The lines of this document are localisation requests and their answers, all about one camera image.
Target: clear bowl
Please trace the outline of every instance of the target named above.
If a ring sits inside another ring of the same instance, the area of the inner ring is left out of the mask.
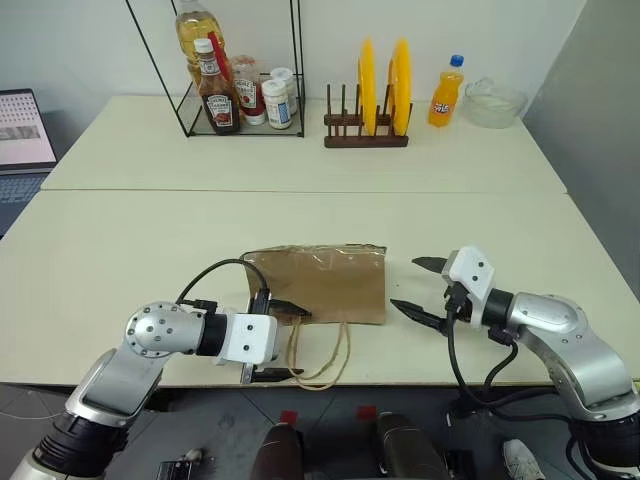
[[[487,128],[506,128],[522,112],[527,96],[483,78],[467,85],[462,112],[473,123]]]

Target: black metal rack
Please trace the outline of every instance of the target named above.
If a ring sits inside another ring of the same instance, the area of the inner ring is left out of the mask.
[[[171,8],[173,8],[173,13],[175,15],[178,14],[174,0],[169,0],[171,3]],[[237,135],[257,135],[257,136],[295,136],[295,137],[304,137],[304,114],[305,114],[305,103],[306,103],[306,92],[305,92],[305,82],[304,82],[304,57],[302,53],[302,23],[300,20],[300,2],[302,0],[289,0],[289,16],[291,20],[291,40],[293,45],[293,59],[294,59],[294,69],[293,73],[296,79],[296,89],[297,89],[297,100],[298,100],[298,113],[292,116],[292,124],[289,128],[284,130],[276,130],[269,126],[269,122],[265,122],[262,125],[249,125],[246,122],[242,123],[242,128]],[[138,34],[142,39],[142,43],[144,44],[144,48],[149,55],[149,59],[153,65],[153,68],[158,75],[158,79],[162,84],[162,89],[164,90],[169,103],[171,104],[171,108],[178,119],[178,123],[182,128],[182,131],[187,137],[197,136],[197,135],[216,135],[213,131],[213,128],[207,121],[206,115],[202,112],[202,101],[193,82],[189,83],[186,92],[182,96],[180,102],[176,105],[174,98],[169,93],[169,89],[165,83],[165,80],[160,73],[160,69],[158,68],[158,64],[156,59],[151,52],[151,47],[149,46],[149,42],[145,37],[142,27],[140,26],[140,22],[138,21],[138,17],[136,16],[133,7],[131,6],[130,0],[125,0],[127,4],[127,8],[129,9],[129,13],[131,14],[131,19],[138,30]],[[268,73],[261,73],[261,79],[263,77],[268,77]]]

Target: shoe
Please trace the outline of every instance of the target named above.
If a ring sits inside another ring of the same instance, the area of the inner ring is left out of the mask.
[[[540,470],[536,457],[520,440],[504,442],[502,456],[509,477],[514,480],[544,480],[547,478]]]

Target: blue bottle cap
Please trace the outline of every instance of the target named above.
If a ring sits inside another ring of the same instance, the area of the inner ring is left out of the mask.
[[[453,55],[451,57],[450,65],[452,67],[461,67],[464,63],[464,57],[462,55]]]

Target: orange soda bottle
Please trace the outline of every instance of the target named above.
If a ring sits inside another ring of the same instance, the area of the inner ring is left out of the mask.
[[[453,55],[449,67],[440,74],[440,85],[433,93],[428,121],[436,127],[444,127],[451,121],[453,109],[458,101],[458,88],[464,80],[462,55]]]

